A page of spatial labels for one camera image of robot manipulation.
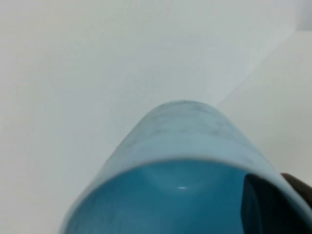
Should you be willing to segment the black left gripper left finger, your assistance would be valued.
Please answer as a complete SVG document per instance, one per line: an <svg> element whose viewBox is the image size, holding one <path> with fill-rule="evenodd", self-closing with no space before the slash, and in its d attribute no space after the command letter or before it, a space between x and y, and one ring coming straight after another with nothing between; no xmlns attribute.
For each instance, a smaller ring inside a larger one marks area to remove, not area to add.
<svg viewBox="0 0 312 234"><path fill-rule="evenodd" d="M308 225L282 192L254 174L244 178L240 214L245 234L308 232Z"/></svg>

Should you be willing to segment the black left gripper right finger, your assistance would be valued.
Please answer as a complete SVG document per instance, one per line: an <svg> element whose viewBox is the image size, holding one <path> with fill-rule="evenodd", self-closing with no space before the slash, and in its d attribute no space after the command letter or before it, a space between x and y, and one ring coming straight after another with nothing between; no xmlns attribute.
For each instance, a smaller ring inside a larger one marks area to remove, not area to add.
<svg viewBox="0 0 312 234"><path fill-rule="evenodd" d="M312 187L288 173L281 174L293 189L307 202L312 202Z"/></svg>

